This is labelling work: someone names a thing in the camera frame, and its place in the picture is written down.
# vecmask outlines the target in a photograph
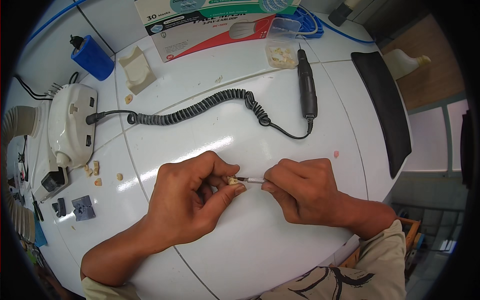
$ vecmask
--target person's left hand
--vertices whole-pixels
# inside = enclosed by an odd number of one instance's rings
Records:
[[[228,185],[227,176],[239,170],[213,151],[162,165],[148,213],[141,220],[150,252],[193,242],[211,232],[233,198],[247,190],[241,183]],[[211,186],[218,191],[213,193]]]

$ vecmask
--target face mask box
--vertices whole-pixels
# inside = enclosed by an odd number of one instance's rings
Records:
[[[265,38],[275,13],[293,14],[300,0],[136,0],[163,62],[203,49]]]

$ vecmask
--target hand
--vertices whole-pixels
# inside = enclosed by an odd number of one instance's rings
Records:
[[[239,169],[213,151],[162,165],[142,220],[151,253],[193,242],[211,232],[233,198],[247,190],[241,183],[228,185],[227,176],[234,176]],[[211,186],[218,191],[213,193]]]
[[[348,195],[336,188],[328,158],[296,162],[282,159],[265,172],[262,190],[270,192],[289,223],[340,227]]]

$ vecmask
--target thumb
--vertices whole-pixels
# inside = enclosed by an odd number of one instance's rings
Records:
[[[209,220],[215,220],[216,224],[222,213],[232,202],[233,198],[246,190],[247,188],[241,183],[221,187],[202,207],[201,212],[203,217]]]
[[[283,211],[285,220],[289,223],[298,223],[299,215],[297,208],[297,200],[289,193],[268,181],[262,184],[262,190],[269,192],[278,202]]]

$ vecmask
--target clear plastic box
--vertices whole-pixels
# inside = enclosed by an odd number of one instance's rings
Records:
[[[294,69],[298,58],[294,39],[300,30],[299,21],[274,18],[266,37],[265,53],[273,68]]]

